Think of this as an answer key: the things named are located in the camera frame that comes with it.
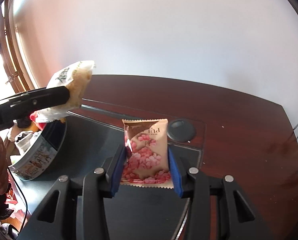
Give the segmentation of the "green pastry snack packet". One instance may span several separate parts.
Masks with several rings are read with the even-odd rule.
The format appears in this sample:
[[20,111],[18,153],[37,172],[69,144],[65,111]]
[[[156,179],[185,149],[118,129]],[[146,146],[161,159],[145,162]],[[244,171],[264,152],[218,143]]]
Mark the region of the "green pastry snack packet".
[[36,111],[35,122],[42,124],[60,120],[65,118],[70,110],[80,108],[94,68],[93,60],[83,60],[56,72],[46,87],[52,105]]

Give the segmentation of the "wooden window frame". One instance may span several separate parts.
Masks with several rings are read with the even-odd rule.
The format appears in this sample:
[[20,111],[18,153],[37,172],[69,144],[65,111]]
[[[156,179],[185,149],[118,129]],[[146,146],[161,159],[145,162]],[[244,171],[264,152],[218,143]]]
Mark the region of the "wooden window frame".
[[7,83],[14,92],[20,93],[38,88],[25,58],[14,22],[13,0],[4,0],[0,5],[0,44]]

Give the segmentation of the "black desk mat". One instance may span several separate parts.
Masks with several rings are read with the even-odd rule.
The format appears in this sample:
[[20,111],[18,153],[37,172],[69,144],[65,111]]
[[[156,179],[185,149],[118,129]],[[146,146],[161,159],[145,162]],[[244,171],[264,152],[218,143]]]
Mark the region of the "black desk mat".
[[71,117],[52,163],[64,167],[18,238],[176,239],[189,201],[167,186],[122,186],[126,158],[122,129]]

